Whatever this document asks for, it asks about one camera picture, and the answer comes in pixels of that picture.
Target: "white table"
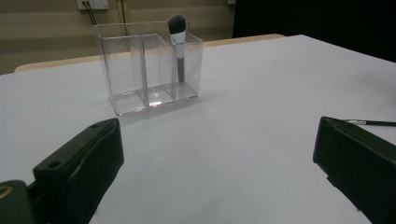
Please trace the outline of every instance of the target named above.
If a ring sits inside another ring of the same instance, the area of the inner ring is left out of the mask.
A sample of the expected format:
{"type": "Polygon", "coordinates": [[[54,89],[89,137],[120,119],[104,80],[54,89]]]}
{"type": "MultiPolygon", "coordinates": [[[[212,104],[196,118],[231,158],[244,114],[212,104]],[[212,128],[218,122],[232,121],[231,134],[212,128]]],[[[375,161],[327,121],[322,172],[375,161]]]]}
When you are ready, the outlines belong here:
{"type": "MultiPolygon", "coordinates": [[[[120,118],[92,223],[369,223],[312,162],[318,122],[396,120],[395,86],[395,63],[303,35],[204,49],[199,97],[120,118]]],[[[114,117],[99,62],[0,76],[0,181],[114,117]]]]}

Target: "wall outlet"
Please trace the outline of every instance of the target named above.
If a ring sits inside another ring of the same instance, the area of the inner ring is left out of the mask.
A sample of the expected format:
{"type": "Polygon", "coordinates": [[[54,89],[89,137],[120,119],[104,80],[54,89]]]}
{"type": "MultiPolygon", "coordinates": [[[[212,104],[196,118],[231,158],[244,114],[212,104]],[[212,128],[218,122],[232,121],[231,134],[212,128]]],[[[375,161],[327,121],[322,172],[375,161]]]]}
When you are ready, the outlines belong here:
{"type": "Polygon", "coordinates": [[[108,9],[108,0],[93,0],[93,9],[108,9]]]}
{"type": "Polygon", "coordinates": [[[77,0],[77,7],[79,10],[86,10],[83,2],[90,3],[92,10],[108,9],[108,0],[77,0]]]}

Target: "beige wall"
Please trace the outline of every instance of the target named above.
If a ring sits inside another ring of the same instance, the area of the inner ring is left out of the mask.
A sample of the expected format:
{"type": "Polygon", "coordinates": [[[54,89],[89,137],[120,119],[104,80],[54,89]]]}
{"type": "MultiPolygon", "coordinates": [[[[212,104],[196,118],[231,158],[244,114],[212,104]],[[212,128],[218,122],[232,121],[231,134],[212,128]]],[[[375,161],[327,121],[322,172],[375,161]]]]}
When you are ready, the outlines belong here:
{"type": "MultiPolygon", "coordinates": [[[[88,14],[76,0],[1,0],[0,75],[16,67],[98,54],[88,14]]],[[[94,11],[97,23],[119,20],[117,1],[94,11]]],[[[124,0],[128,21],[165,21],[182,13],[204,41],[231,38],[233,9],[226,0],[124,0]]]]}

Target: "black plastic part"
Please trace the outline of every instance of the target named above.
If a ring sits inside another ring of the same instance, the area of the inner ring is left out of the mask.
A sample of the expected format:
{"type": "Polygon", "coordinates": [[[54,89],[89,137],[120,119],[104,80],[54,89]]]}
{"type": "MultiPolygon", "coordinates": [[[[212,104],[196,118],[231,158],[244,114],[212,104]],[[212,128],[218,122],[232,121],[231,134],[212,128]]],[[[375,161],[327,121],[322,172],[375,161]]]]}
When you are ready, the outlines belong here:
{"type": "Polygon", "coordinates": [[[20,180],[0,183],[0,223],[37,223],[28,190],[20,180]]]}
{"type": "Polygon", "coordinates": [[[374,224],[396,223],[396,146],[354,124],[323,117],[314,162],[374,224]]]}
{"type": "Polygon", "coordinates": [[[49,223],[89,223],[123,165],[120,123],[98,122],[34,169],[49,223]]]}
{"type": "Polygon", "coordinates": [[[37,224],[47,224],[49,222],[49,214],[44,204],[44,195],[40,193],[35,182],[27,187],[30,197],[30,203],[35,213],[35,222],[37,224]]]}

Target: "acrylic organizer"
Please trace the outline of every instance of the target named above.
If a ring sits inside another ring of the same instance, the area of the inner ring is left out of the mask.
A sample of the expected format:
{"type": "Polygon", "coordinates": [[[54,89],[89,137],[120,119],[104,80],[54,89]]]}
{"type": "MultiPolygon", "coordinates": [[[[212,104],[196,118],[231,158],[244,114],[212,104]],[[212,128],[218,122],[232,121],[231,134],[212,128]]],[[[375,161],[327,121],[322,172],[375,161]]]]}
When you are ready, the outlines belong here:
{"type": "Polygon", "coordinates": [[[185,79],[177,78],[177,56],[163,22],[95,25],[109,100],[125,115],[197,96],[203,41],[186,28],[185,79]]]}

